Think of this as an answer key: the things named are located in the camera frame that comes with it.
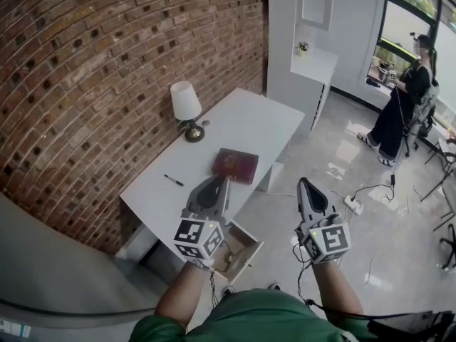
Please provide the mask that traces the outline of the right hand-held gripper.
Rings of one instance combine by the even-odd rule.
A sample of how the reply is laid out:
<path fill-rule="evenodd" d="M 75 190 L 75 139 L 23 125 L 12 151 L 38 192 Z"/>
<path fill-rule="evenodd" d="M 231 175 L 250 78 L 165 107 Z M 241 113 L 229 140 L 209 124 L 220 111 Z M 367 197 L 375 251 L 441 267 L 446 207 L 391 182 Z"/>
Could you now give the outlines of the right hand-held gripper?
<path fill-rule="evenodd" d="M 295 228 L 299 245 L 303 247 L 313 264 L 321 264 L 343 256 L 351 248 L 348 223 L 337 213 L 338 197 L 327 187 L 302 177 L 296 186 L 299 213 L 302 218 Z M 311 221 L 311 209 L 327 216 Z"/>

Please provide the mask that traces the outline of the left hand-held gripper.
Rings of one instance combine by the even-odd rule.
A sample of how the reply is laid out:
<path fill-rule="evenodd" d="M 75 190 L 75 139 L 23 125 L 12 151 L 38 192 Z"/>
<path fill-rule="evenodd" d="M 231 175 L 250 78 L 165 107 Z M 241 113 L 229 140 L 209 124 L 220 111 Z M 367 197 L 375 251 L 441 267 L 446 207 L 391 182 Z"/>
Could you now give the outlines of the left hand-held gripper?
<path fill-rule="evenodd" d="M 198 194 L 214 179 L 216 202 L 213 208 L 202 208 L 196 203 Z M 230 179 L 213 175 L 203 180 L 189 194 L 187 206 L 182 210 L 181 222 L 173 244 L 182 256 L 190 259 L 210 260 L 225 240 L 224 213 L 229 207 Z"/>

